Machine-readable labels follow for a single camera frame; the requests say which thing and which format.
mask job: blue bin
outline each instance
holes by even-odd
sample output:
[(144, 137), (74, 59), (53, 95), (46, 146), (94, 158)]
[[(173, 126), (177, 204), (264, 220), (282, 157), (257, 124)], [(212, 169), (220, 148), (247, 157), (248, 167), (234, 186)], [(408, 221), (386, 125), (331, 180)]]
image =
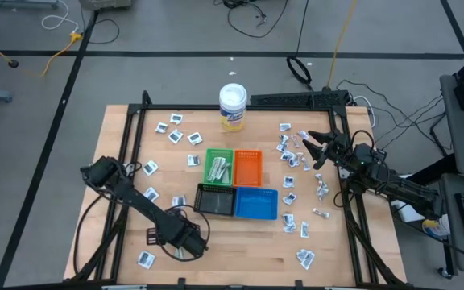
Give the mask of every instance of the blue bin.
[(276, 189), (240, 187), (235, 200), (236, 217), (277, 219), (279, 192)]

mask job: plastic tray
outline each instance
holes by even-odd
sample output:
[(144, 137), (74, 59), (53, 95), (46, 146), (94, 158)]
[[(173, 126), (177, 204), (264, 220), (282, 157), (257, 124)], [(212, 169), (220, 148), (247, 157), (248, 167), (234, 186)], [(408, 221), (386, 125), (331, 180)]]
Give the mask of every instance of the plastic tray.
[[(227, 163), (230, 163), (229, 168), (229, 181), (224, 183), (221, 180), (215, 180), (214, 182), (207, 181), (207, 176), (209, 175), (210, 169), (213, 167), (213, 161), (216, 157), (225, 158)], [(208, 148), (207, 154), (205, 156), (205, 170), (203, 172), (203, 183), (212, 184), (212, 185), (222, 185), (222, 186), (231, 186), (232, 185), (232, 176), (234, 172), (234, 150), (232, 149), (217, 149), (217, 148)]]
[(263, 152), (236, 150), (234, 153), (234, 186), (263, 186)]
[(238, 188), (235, 216), (276, 220), (279, 209), (279, 192), (268, 188)]
[(236, 188), (198, 184), (194, 211), (233, 216), (236, 192)]

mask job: yellow label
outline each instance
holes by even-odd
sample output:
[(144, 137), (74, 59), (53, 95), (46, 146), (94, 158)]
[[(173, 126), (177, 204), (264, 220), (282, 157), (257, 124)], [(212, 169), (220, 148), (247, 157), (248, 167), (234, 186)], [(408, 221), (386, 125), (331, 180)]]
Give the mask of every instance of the yellow label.
[(244, 113), (243, 118), (233, 122), (229, 121), (226, 116), (222, 116), (222, 126), (227, 131), (240, 131), (245, 126)]

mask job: orange bin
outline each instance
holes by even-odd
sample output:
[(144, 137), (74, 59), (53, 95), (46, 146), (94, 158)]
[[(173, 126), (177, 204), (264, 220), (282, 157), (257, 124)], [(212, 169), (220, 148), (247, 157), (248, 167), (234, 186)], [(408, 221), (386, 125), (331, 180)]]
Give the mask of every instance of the orange bin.
[(263, 186), (263, 152), (236, 150), (234, 152), (234, 186)]

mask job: small container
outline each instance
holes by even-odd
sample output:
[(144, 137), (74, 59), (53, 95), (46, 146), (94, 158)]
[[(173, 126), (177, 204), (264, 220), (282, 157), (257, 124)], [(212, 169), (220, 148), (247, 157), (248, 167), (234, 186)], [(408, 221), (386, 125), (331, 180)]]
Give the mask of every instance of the small container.
[(222, 127), (227, 131), (240, 131), (245, 124), (248, 102), (247, 90), (239, 84), (228, 84), (219, 91), (219, 111)]
[(279, 211), (279, 192), (268, 188), (238, 188), (235, 216), (276, 220)]
[(434, 237), (440, 238), (450, 234), (449, 216), (444, 214), (437, 221), (424, 220), (422, 230)]
[(263, 186), (263, 152), (236, 150), (234, 153), (234, 186)]
[(194, 211), (234, 216), (236, 188), (198, 184)]
[[(213, 182), (207, 181), (207, 176), (210, 173), (210, 169), (213, 167), (213, 161), (214, 161), (214, 158), (216, 157), (223, 157), (225, 158), (227, 163), (230, 163), (230, 167), (228, 169), (229, 171), (228, 181), (229, 182), (222, 181), (223, 179), (225, 179), (225, 177), (223, 177), (222, 180), (215, 180)], [(203, 183), (204, 184), (232, 186), (233, 172), (234, 172), (234, 150), (219, 149), (219, 148), (208, 148), (207, 149), (207, 154), (205, 156), (205, 169), (203, 171)]]

